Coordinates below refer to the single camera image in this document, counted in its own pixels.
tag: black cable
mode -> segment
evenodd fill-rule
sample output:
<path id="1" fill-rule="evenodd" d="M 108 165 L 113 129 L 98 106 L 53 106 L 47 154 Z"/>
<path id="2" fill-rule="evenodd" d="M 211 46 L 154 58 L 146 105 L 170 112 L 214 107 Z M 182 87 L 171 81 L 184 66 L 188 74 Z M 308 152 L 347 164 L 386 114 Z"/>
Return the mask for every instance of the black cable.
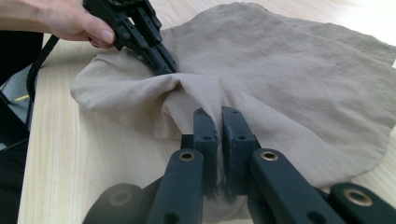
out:
<path id="1" fill-rule="evenodd" d="M 26 89 L 29 94 L 30 99 L 35 101 L 35 78 L 37 77 L 38 70 L 40 70 L 44 61 L 46 61 L 47 57 L 50 55 L 50 52 L 55 47 L 56 43 L 58 43 L 59 38 L 55 35 L 52 35 L 47 41 L 44 48 L 41 50 L 35 62 L 32 64 L 32 67 L 29 70 L 29 73 L 26 78 Z"/>

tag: table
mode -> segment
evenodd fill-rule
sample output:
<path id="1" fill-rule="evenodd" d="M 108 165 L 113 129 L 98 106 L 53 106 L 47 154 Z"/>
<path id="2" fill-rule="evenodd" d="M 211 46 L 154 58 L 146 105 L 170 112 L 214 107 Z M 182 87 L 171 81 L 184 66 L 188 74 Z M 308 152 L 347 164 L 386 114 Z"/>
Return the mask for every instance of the table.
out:
<path id="1" fill-rule="evenodd" d="M 180 25 L 203 10 L 231 2 L 150 1 L 163 28 Z M 396 32 L 392 31 L 396 3 L 389 0 L 249 2 L 259 3 L 284 16 L 344 25 L 396 45 Z M 179 142 L 152 139 L 78 108 L 70 96 L 70 84 L 102 51 L 89 43 L 60 41 L 39 72 L 19 223 L 80 223 L 105 189 L 150 169 L 148 175 L 134 182 L 145 187 L 163 175 L 170 155 L 178 149 Z M 135 157 L 145 158 L 144 161 L 131 163 L 128 157 L 122 156 L 132 151 Z M 389 153 L 380 165 L 352 181 L 396 206 L 394 170 L 396 129 L 391 134 Z"/>

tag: black pants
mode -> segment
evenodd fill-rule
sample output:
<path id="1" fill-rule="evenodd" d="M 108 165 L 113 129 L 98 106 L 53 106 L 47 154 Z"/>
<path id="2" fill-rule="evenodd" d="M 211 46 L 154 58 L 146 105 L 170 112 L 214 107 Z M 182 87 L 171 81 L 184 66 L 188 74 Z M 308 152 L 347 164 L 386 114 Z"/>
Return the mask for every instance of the black pants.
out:
<path id="1" fill-rule="evenodd" d="M 0 31 L 0 86 L 38 56 L 43 34 Z M 0 101 L 0 143 L 7 147 L 29 132 L 4 101 Z M 0 223 L 17 223 L 27 143 L 0 150 Z"/>

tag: wrinkled fabric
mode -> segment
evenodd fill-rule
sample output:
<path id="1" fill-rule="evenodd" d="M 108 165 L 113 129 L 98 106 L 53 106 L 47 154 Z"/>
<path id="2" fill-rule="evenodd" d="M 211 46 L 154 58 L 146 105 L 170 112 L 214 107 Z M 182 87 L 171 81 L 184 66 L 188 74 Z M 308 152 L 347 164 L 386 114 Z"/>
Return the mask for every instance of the wrinkled fabric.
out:
<path id="1" fill-rule="evenodd" d="M 178 73 L 153 77 L 129 49 L 97 55 L 75 78 L 86 109 L 157 138 L 192 133 L 202 107 L 240 110 L 262 147 L 281 151 L 316 187 L 373 169 L 396 123 L 396 48 L 345 27 L 253 5 L 210 8 L 162 31 Z M 242 197 L 205 199 L 205 221 L 243 217 Z"/>

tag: cloth fold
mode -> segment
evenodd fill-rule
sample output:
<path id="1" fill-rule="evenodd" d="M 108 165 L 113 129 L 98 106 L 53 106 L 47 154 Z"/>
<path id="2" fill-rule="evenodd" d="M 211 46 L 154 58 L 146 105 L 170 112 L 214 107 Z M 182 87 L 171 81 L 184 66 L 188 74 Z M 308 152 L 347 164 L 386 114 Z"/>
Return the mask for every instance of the cloth fold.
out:
<path id="1" fill-rule="evenodd" d="M 162 139 L 192 133 L 202 107 L 221 127 L 240 110 L 263 147 L 281 151 L 314 186 L 373 169 L 396 123 L 396 48 L 330 23 L 249 4 L 210 8 L 162 31 L 179 73 L 153 77 L 129 49 L 97 55 L 75 78 L 74 99 Z M 219 176 L 221 171 L 219 154 Z M 242 216 L 244 199 L 205 200 L 205 221 Z"/>

